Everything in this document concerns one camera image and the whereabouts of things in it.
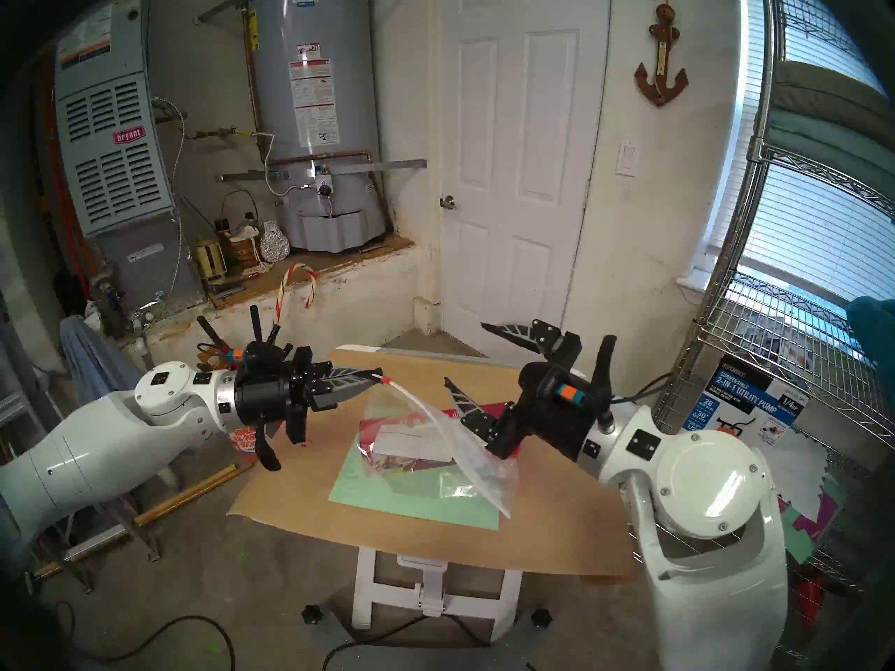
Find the plastic bag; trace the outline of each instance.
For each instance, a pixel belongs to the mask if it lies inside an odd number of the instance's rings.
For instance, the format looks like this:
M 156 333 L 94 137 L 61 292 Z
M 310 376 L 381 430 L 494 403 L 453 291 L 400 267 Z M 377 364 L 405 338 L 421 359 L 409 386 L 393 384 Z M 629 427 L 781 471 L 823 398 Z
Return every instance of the plastic bag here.
M 371 391 L 358 449 L 371 471 L 396 493 L 415 497 L 479 494 L 425 412 L 387 385 Z
M 396 398 L 390 387 L 406 398 Z M 429 495 L 435 493 L 437 478 L 438 497 L 482 495 L 510 516 L 509 502 L 519 482 L 514 457 L 501 460 L 491 454 L 481 439 L 464 428 L 454 410 L 442 412 L 399 385 L 384 385 L 377 392 L 376 402 L 388 408 L 380 418 L 366 425 L 361 422 L 358 442 L 370 466 L 386 472 L 429 471 L 428 480 L 421 482 Z M 486 410 L 499 415 L 501 407 L 497 404 Z M 379 440 L 384 440 L 379 446 L 385 451 L 377 451 Z

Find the blue cloth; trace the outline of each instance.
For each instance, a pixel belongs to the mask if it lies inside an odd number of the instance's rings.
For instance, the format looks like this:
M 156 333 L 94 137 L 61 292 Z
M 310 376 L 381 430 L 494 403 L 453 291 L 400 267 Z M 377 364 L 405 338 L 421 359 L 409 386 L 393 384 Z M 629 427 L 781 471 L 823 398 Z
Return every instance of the blue cloth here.
M 846 310 L 849 326 L 876 365 L 889 404 L 895 408 L 895 301 L 855 298 Z
M 59 337 L 81 404 L 89 404 L 109 392 L 133 389 L 143 375 L 124 353 L 80 317 L 63 319 Z

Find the black knob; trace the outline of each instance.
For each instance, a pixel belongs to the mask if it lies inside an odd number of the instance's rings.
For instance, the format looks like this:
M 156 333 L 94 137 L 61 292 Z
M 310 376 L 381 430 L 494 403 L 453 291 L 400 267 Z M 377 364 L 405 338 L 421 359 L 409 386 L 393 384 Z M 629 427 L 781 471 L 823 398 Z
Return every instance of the black knob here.
M 302 620 L 305 625 L 317 625 L 323 620 L 323 611 L 319 606 L 309 605 L 302 610 Z
M 550 627 L 550 624 L 553 622 L 553 616 L 550 615 L 550 611 L 546 608 L 538 608 L 534 613 L 532 613 L 532 624 L 536 628 L 543 628 L 547 630 Z

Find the anchor decoration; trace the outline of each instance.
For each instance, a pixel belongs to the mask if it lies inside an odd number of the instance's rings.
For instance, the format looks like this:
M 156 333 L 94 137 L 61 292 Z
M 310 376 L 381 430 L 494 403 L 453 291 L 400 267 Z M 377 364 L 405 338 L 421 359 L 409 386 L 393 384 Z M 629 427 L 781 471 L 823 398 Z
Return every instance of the anchor decoration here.
M 656 73 L 653 83 L 651 84 L 647 80 L 649 74 L 646 72 L 643 62 L 640 62 L 640 66 L 633 73 L 633 77 L 637 82 L 637 87 L 644 96 L 650 99 L 656 107 L 662 107 L 668 101 L 677 98 L 689 81 L 687 80 L 687 72 L 682 69 L 678 72 L 678 76 L 675 77 L 674 86 L 669 88 L 666 85 L 668 80 L 668 54 L 674 41 L 680 38 L 680 31 L 671 25 L 674 21 L 675 13 L 674 9 L 668 4 L 668 0 L 665 0 L 663 5 L 656 7 L 656 16 L 659 17 L 659 23 L 654 23 L 650 26 L 650 35 L 657 42 Z

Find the window blinds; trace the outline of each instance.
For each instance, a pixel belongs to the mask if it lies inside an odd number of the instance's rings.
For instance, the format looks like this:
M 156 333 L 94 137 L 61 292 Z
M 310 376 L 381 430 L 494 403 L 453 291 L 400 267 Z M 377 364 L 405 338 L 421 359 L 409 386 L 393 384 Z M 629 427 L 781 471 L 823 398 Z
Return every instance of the window blinds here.
M 788 14 L 792 0 L 783 0 Z M 854 43 L 843 49 L 844 30 L 819 0 L 800 6 L 837 38 L 824 39 L 809 19 L 792 18 L 786 28 L 786 57 L 827 67 L 882 92 Z M 717 253 L 724 241 L 745 173 L 745 155 L 754 129 L 764 60 L 762 0 L 746 0 L 749 17 L 743 115 L 736 152 L 707 251 Z M 814 290 L 828 300 L 844 303 L 860 295 L 895 297 L 895 226 L 888 218 L 846 192 L 777 166 L 771 166 L 759 201 L 756 220 L 743 253 L 745 265 Z

